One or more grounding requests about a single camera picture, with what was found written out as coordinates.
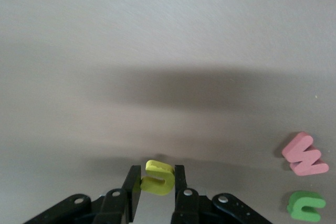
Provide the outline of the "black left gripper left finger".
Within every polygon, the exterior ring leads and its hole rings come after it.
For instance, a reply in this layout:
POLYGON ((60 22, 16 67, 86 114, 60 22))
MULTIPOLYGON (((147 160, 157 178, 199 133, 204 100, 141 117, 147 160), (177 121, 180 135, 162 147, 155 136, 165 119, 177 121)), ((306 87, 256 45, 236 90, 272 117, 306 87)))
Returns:
POLYGON ((130 224, 141 196, 141 166, 131 166, 121 188, 106 193, 93 224, 130 224))

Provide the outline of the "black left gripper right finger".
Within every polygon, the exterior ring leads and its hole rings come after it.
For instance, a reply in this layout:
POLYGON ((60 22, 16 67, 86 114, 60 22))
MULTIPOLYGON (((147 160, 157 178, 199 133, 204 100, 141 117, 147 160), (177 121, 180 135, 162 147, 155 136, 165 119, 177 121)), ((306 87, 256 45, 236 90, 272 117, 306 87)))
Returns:
POLYGON ((199 224, 199 194, 189 188, 183 165, 175 165, 175 209, 171 224, 199 224))

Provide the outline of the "yellow foam letter u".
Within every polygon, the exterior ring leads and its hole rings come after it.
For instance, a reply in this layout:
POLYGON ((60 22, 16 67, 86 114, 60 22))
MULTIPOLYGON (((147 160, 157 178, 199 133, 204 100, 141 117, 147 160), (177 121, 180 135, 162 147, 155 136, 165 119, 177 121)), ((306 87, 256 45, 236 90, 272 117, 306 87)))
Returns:
POLYGON ((145 166, 146 176, 141 179, 141 189, 151 194, 165 196, 175 185, 174 168, 166 163, 149 160, 145 166))

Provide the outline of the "green foam letter n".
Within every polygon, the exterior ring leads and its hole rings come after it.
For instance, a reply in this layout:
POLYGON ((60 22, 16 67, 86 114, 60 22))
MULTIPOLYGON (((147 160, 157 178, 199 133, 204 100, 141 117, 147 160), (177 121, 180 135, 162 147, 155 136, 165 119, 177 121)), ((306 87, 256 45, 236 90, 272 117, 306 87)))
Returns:
POLYGON ((287 212, 295 220, 319 222, 321 215, 316 209, 325 206, 326 201, 320 194, 301 190, 295 191, 289 197, 287 212))

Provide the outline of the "pink foam letter w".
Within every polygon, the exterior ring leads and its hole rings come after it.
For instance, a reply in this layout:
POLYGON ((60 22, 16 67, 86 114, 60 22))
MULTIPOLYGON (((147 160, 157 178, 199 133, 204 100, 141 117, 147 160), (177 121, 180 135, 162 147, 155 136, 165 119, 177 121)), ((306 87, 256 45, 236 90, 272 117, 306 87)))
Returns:
POLYGON ((313 137, 306 132, 298 133, 281 153, 297 176, 323 174, 329 171, 329 165, 321 159, 321 151, 313 145, 313 137))

